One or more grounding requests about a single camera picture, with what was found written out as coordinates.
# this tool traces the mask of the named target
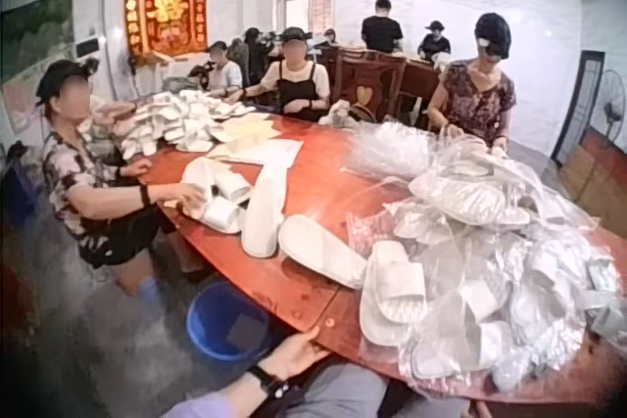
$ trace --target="black apron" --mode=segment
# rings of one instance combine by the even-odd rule
[[[278,65],[278,80],[276,87],[278,88],[279,103],[281,106],[280,113],[282,115],[296,117],[305,121],[317,122],[321,117],[325,116],[327,110],[312,110],[311,107],[303,108],[297,113],[285,114],[283,109],[293,100],[317,100],[317,92],[315,91],[314,82],[315,64],[312,64],[312,73],[310,78],[300,82],[292,82],[283,78],[283,61]]]

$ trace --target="black t-shirt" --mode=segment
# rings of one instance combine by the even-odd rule
[[[362,37],[368,49],[391,53],[394,51],[394,42],[403,39],[403,32],[398,22],[374,16],[363,21]]]
[[[433,33],[427,34],[420,46],[418,46],[418,54],[420,51],[424,51],[424,59],[431,61],[431,57],[438,53],[451,54],[451,43],[447,38],[442,36],[439,41],[433,38]]]

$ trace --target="gold chinese character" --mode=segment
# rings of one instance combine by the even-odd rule
[[[156,10],[148,12],[149,19],[157,19],[157,22],[164,23],[171,20],[180,20],[183,12],[189,8],[187,2],[183,0],[155,0]]]

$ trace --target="wristwatch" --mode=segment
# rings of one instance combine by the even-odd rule
[[[271,398],[282,398],[290,390],[287,381],[281,381],[278,377],[269,375],[259,366],[252,366],[246,372],[259,379],[262,383],[262,390]]]

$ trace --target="gray pants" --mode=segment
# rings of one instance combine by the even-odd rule
[[[376,418],[388,380],[355,364],[332,364],[312,382],[305,402],[287,418]],[[461,398],[427,400],[419,395],[395,418],[459,418],[468,409]]]

